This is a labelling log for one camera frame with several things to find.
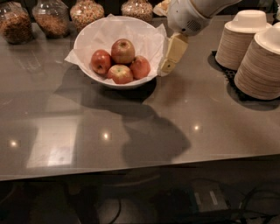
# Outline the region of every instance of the snack jar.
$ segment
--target snack jar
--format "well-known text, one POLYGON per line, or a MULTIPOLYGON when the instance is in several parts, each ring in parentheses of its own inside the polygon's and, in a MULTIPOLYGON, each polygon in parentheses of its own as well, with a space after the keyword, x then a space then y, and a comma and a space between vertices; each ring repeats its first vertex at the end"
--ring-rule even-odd
POLYGON ((145 22, 152 20, 152 5, 148 0, 129 0, 122 5, 122 15, 142 19, 145 22))
POLYGON ((19 3, 0 1, 0 34, 13 45, 33 39, 31 19, 19 3))
POLYGON ((64 38, 70 33, 68 7, 61 0, 38 0, 32 14, 47 38, 64 38))
POLYGON ((104 18, 104 9, 95 0, 78 0, 70 10, 70 16, 77 32, 80 32, 97 19, 104 18))

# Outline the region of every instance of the stack of paper bowls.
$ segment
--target stack of paper bowls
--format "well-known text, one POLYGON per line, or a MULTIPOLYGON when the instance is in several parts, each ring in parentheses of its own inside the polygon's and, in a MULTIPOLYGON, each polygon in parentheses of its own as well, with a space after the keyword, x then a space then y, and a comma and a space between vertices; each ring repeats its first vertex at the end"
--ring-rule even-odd
POLYGON ((254 36, 234 83, 245 94, 260 100, 280 96, 280 23, 254 36))
POLYGON ((266 14, 260 10, 242 10, 233 21, 225 24, 216 61, 225 68, 237 71, 257 32, 271 27, 266 14))

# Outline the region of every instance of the white bowl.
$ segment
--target white bowl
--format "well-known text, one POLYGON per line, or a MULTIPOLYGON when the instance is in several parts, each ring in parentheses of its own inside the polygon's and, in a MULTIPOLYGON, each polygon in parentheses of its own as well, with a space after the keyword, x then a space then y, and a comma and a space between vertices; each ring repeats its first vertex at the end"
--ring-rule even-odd
POLYGON ((133 17, 108 16, 86 26, 77 36, 72 55, 68 61, 77 64, 93 80, 114 89, 132 89, 142 86, 158 75, 158 65, 164 55, 166 32, 163 26, 155 28, 133 17), (136 55, 143 55, 150 62, 150 73, 141 80, 127 84, 115 84, 95 73, 90 67, 94 51, 104 49, 110 53, 111 46, 120 38, 129 39, 136 48, 136 55))
POLYGON ((242 10, 226 23, 226 27, 233 32, 256 33, 271 27, 271 24, 267 23, 266 14, 261 10, 242 10))

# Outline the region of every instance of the cable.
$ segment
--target cable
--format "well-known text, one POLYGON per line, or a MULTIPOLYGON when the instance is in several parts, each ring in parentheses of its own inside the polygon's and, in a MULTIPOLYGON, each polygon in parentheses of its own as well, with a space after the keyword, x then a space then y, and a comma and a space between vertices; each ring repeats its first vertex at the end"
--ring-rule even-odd
POLYGON ((121 211, 122 211, 122 202, 120 199, 117 199, 118 203, 119 203, 119 209, 115 215, 115 218, 109 222, 108 224, 114 224, 114 222, 119 218, 120 214, 121 214, 121 211))

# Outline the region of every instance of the dark background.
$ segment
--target dark background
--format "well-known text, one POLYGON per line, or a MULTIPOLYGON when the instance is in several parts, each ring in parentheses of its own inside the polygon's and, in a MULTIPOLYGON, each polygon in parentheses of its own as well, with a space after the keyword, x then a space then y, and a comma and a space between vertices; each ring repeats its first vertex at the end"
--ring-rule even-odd
MULTIPOLYGON (((32 12, 32 8, 37 3, 38 0, 16 0, 21 2, 23 7, 25 7, 30 15, 32 12)), ((62 0, 68 7, 71 7, 76 3, 76 0, 62 0)), ((105 10, 105 15, 113 14, 113 15, 121 15, 121 6, 127 0, 96 0, 98 4, 101 4, 105 10)), ((149 0, 149 2, 155 6, 156 4, 160 3, 161 0, 149 0)), ((257 7, 259 0, 243 0, 240 3, 235 5, 229 6, 224 9, 220 14, 221 15, 234 15, 238 11, 241 10, 262 10, 265 12, 277 12, 277 4, 274 3, 269 8, 266 7, 257 7)))

